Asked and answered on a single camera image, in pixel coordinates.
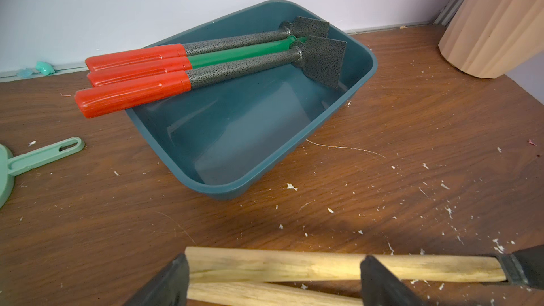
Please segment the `speckled black metal hoe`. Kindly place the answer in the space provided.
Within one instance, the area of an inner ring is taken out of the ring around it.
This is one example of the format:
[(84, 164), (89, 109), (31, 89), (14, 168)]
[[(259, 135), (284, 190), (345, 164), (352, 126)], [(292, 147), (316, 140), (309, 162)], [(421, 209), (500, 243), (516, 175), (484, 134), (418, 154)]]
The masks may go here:
[(95, 72), (159, 59), (202, 55), (209, 52), (283, 41), (290, 36), (300, 38), (316, 35), (324, 38), (328, 35), (329, 28), (330, 24), (327, 21), (298, 16), (293, 22), (283, 21), (276, 31), (115, 52), (87, 58), (85, 64), (90, 71)]

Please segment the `green metal hoe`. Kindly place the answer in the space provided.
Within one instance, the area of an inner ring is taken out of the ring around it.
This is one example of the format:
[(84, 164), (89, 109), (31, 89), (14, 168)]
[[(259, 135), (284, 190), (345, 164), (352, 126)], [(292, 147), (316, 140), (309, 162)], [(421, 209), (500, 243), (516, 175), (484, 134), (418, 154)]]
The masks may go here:
[(289, 36), (281, 41), (189, 55), (188, 45), (173, 44), (153, 47), (149, 51), (131, 50), (87, 58), (87, 75), (94, 87), (140, 79), (169, 72), (186, 71), (226, 62), (287, 51), (296, 41), (304, 38)]

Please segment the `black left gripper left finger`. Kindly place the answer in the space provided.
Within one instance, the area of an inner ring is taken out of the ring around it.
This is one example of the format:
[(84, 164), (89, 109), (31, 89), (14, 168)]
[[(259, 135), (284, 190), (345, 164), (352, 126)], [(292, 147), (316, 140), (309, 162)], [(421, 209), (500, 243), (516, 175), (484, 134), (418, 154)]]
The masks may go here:
[(188, 260), (185, 254), (180, 254), (141, 287), (124, 306), (186, 305), (188, 287)]

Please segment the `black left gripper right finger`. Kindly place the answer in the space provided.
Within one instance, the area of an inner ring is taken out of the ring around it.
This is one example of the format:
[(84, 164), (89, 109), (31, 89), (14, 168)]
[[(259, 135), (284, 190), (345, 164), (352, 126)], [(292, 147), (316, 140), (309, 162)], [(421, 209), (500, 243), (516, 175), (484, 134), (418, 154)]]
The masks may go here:
[(425, 305), (401, 280), (376, 257), (367, 256), (360, 265), (361, 298), (364, 306)]

